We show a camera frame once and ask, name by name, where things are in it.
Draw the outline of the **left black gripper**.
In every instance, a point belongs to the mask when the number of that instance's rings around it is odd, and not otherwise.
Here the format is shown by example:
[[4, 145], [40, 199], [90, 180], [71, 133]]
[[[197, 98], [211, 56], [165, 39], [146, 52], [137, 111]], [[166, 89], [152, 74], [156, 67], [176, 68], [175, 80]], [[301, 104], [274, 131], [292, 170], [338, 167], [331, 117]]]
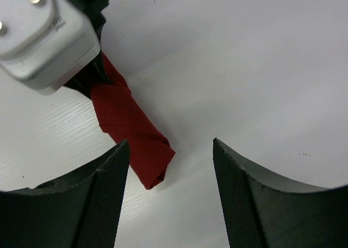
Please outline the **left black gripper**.
[[[102, 29], [106, 23], [102, 11], [109, 5], [110, 0], [68, 1], [88, 17], [97, 36], [101, 36]], [[110, 84], [109, 77], [104, 68], [102, 55], [99, 54], [92, 61], [92, 67], [89, 65], [84, 67], [65, 84], [65, 87], [78, 91], [87, 98], [91, 98], [90, 90], [94, 83], [94, 70], [97, 72], [98, 79], [102, 83]]]

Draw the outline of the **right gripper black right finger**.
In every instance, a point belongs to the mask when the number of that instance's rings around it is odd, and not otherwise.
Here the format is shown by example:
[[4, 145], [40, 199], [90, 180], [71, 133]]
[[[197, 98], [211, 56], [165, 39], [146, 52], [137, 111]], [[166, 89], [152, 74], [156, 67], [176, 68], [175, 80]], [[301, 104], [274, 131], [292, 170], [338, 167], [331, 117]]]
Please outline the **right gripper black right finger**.
[[219, 139], [213, 163], [230, 247], [347, 247], [347, 186], [284, 177]]

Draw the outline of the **dark red cloth napkin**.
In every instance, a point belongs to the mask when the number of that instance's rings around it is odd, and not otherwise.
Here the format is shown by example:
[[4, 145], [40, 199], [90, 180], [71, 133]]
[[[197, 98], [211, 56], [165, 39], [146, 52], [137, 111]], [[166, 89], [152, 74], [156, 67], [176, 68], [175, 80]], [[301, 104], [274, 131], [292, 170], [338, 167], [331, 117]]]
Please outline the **dark red cloth napkin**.
[[102, 59], [110, 83], [93, 83], [90, 91], [100, 128], [115, 142], [128, 141], [130, 166], [150, 190], [164, 180], [175, 152], [136, 103], [125, 79], [105, 55]]

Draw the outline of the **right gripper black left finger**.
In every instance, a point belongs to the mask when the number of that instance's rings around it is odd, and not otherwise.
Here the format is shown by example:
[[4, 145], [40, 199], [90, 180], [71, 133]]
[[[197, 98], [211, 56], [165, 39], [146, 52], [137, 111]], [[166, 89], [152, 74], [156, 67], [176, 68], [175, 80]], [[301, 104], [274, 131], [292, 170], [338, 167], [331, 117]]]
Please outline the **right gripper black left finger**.
[[122, 141], [36, 188], [1, 192], [1, 247], [113, 247], [128, 167]]

